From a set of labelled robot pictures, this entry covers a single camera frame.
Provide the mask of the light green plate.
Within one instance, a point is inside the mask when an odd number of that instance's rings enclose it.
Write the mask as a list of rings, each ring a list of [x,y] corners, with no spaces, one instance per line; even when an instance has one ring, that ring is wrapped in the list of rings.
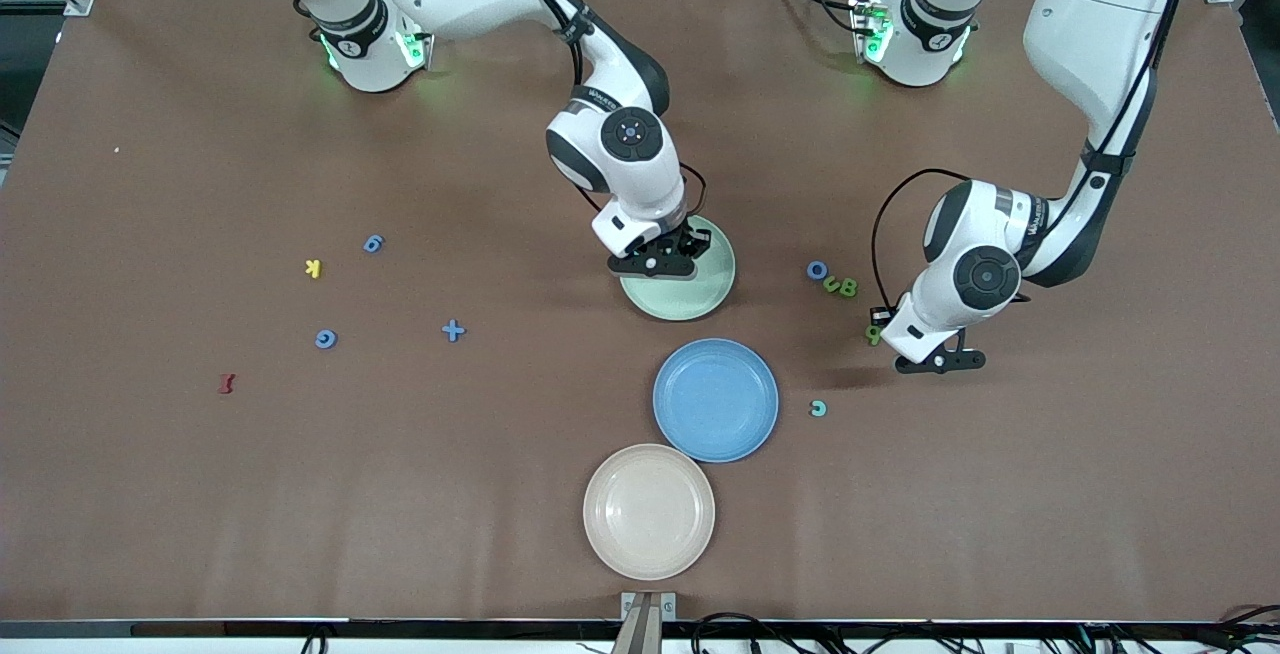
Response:
[[[625,276],[620,285],[641,312],[657,320],[692,321],[718,308],[733,289],[737,261],[721,227],[700,215],[690,218],[695,229],[710,230],[710,248],[695,259],[692,279],[645,279]]]

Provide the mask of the blue plate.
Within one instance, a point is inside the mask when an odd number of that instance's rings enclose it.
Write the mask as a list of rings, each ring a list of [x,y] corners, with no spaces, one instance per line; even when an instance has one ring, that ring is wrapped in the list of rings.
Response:
[[[723,338],[690,340],[658,369],[652,407],[669,445],[712,465],[764,445],[780,417],[774,372],[754,349]]]

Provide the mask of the brown table cover sheet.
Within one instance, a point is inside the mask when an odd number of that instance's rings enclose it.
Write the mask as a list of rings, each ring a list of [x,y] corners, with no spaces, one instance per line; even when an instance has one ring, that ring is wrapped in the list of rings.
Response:
[[[547,157],[572,74],[541,26],[365,95],[291,0],[67,22],[0,188],[0,617],[612,617],[584,490],[662,439],[654,378],[700,338],[762,355],[781,408],[707,468],[682,616],[1280,602],[1280,134],[1231,12],[1181,1],[1088,273],[974,326],[983,370],[901,376],[863,338],[886,195],[942,166],[1056,197],[1076,165],[1085,122],[1021,49],[1034,0],[986,0],[927,90],[803,0],[585,1],[666,67],[737,256],[704,320],[607,273]]]

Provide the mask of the beige plate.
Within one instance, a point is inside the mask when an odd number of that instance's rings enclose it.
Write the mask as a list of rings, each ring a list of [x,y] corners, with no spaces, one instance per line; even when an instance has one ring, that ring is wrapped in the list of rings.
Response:
[[[590,477],[582,525],[609,570],[662,581],[690,570],[705,553],[716,529],[716,495],[703,470],[671,445],[626,445]]]

